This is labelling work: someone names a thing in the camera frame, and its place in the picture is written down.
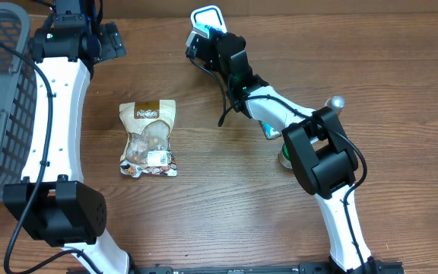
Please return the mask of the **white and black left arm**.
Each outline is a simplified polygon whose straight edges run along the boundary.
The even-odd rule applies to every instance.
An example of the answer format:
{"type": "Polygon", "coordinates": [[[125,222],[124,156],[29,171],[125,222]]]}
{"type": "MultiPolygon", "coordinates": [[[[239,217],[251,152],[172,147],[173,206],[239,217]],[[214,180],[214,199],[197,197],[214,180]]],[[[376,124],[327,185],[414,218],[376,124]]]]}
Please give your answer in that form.
{"type": "Polygon", "coordinates": [[[106,229],[106,200],[84,184],[81,169],[81,120],[94,66],[126,54],[115,23],[58,24],[36,30],[30,42],[36,75],[36,109],[30,152],[20,183],[8,184],[3,203],[17,219],[5,258],[26,231],[60,252],[29,272],[66,254],[87,273],[131,273],[133,262],[106,229]]]}

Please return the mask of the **brown mushroom snack bag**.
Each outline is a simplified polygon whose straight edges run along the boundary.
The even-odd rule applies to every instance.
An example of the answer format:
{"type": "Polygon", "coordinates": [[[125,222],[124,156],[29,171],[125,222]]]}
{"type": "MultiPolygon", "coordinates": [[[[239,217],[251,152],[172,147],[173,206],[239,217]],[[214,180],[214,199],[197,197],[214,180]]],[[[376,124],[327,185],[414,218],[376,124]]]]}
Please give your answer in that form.
{"type": "Polygon", "coordinates": [[[119,106],[119,118],[128,135],[120,158],[121,173],[139,178],[143,174],[175,177],[170,135],[176,118],[176,101],[130,102],[119,106]]]}

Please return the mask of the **yellow dish soap bottle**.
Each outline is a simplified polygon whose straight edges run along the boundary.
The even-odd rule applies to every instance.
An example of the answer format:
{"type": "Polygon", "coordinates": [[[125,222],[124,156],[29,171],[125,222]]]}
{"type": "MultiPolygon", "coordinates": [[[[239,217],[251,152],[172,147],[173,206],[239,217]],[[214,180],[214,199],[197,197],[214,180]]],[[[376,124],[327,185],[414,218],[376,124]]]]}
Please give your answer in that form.
{"type": "Polygon", "coordinates": [[[325,107],[329,107],[335,111],[337,116],[340,116],[341,111],[345,107],[345,99],[342,96],[330,97],[324,104],[325,107]]]}

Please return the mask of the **small teal gum pack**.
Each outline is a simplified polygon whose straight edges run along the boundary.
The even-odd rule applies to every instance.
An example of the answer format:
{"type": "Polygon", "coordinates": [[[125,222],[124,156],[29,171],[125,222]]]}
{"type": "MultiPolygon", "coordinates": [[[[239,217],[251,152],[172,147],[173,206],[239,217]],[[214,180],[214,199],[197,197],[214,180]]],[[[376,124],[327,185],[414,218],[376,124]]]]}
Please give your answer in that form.
{"type": "Polygon", "coordinates": [[[267,140],[277,139],[281,136],[281,133],[279,131],[275,130],[269,124],[264,123],[262,121],[260,121],[259,123],[260,123],[260,126],[262,127],[262,131],[263,131],[267,140]]]}

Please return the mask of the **green lid white jar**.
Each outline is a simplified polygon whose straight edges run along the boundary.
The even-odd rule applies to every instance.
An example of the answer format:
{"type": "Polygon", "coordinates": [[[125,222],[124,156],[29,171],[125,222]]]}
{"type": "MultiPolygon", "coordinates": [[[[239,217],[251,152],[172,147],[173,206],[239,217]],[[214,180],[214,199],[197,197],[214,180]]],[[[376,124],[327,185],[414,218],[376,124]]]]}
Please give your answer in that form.
{"type": "Polygon", "coordinates": [[[290,157],[289,157],[289,154],[287,152],[287,147],[285,144],[283,144],[280,152],[278,153],[278,159],[279,159],[281,165],[284,166],[285,168],[287,168],[287,169],[292,168],[292,165],[290,162],[290,157]]]}

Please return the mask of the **teal snack packet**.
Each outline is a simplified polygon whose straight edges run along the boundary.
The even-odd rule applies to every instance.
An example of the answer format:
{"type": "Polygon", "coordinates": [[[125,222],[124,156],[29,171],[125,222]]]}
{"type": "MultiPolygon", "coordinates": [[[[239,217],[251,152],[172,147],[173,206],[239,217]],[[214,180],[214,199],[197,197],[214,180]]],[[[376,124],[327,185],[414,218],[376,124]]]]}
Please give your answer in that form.
{"type": "Polygon", "coordinates": [[[198,33],[199,35],[208,39],[211,35],[211,32],[219,32],[221,33],[223,30],[221,27],[216,27],[210,24],[204,24],[201,22],[197,22],[192,28],[193,31],[198,33]]]}

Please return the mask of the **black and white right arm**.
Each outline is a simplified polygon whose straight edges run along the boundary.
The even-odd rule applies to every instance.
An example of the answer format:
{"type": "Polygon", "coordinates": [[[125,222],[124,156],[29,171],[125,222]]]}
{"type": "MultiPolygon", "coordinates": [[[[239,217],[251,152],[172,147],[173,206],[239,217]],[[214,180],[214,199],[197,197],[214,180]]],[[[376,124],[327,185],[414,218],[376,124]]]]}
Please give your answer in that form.
{"type": "Polygon", "coordinates": [[[367,273],[373,260],[363,240],[354,199],[362,184],[356,179],[366,161],[346,136],[331,107],[319,110],[297,105],[253,74],[246,41],[211,28],[193,29],[186,55],[219,84],[224,112],[242,112],[269,124],[284,138],[284,152],[301,187],[319,204],[331,244],[334,273],[367,273]]]}

